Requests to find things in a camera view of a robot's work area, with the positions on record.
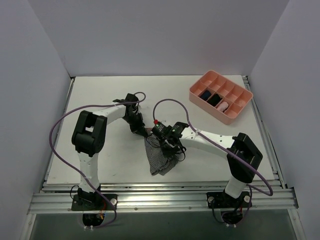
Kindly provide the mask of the grey striped underwear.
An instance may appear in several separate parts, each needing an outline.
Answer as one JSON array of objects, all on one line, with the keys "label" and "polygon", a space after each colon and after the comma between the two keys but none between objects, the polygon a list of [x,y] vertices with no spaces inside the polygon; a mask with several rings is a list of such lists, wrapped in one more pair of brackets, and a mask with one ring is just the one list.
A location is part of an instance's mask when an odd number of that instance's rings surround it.
[{"label": "grey striped underwear", "polygon": [[178,164],[182,154],[175,154],[169,157],[164,156],[160,143],[151,130],[151,128],[146,129],[148,136],[144,138],[149,171],[152,176],[164,176]]}]

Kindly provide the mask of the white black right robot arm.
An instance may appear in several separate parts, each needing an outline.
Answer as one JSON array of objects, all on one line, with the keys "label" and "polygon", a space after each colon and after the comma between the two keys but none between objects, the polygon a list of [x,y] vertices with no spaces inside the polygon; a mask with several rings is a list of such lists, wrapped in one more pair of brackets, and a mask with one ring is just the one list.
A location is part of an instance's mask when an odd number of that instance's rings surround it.
[{"label": "white black right robot arm", "polygon": [[205,151],[225,159],[228,162],[231,177],[222,193],[223,203],[234,206],[240,201],[240,195],[247,184],[252,183],[256,173],[235,159],[231,152],[257,170],[263,155],[251,138],[240,132],[237,136],[193,130],[190,125],[176,122],[173,126],[164,125],[155,120],[152,134],[159,140],[160,149],[166,157],[189,148]]}]

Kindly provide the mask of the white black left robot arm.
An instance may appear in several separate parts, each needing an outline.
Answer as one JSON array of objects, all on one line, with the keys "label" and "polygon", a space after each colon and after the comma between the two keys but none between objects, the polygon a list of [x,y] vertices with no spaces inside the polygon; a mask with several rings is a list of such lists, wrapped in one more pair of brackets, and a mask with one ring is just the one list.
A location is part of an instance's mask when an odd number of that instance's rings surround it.
[{"label": "white black left robot arm", "polygon": [[78,116],[71,137],[80,161],[80,171],[85,175],[80,178],[77,194],[83,204],[90,210],[100,206],[101,197],[96,192],[101,187],[98,178],[98,156],[103,149],[107,126],[123,119],[129,124],[130,131],[147,137],[142,114],[139,110],[139,99],[128,93],[124,99],[115,99],[114,104],[97,111],[83,110]]}]

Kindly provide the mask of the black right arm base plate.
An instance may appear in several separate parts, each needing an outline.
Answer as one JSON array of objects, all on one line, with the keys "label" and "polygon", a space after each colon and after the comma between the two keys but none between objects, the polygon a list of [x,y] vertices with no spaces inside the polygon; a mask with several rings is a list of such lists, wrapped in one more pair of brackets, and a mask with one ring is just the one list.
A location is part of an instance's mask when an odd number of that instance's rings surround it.
[{"label": "black right arm base plate", "polygon": [[239,209],[252,206],[248,191],[243,191],[238,198],[233,198],[224,191],[207,192],[206,198],[210,209]]}]

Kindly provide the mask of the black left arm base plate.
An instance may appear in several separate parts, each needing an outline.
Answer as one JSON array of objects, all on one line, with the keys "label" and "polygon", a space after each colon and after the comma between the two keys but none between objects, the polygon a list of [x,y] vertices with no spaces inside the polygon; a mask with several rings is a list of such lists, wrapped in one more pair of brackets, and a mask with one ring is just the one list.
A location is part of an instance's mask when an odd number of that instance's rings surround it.
[{"label": "black left arm base plate", "polygon": [[103,194],[110,203],[101,197],[99,194],[93,193],[90,196],[84,196],[83,194],[75,194],[73,197],[71,210],[72,211],[111,211],[113,207],[117,208],[118,195],[114,193]]}]

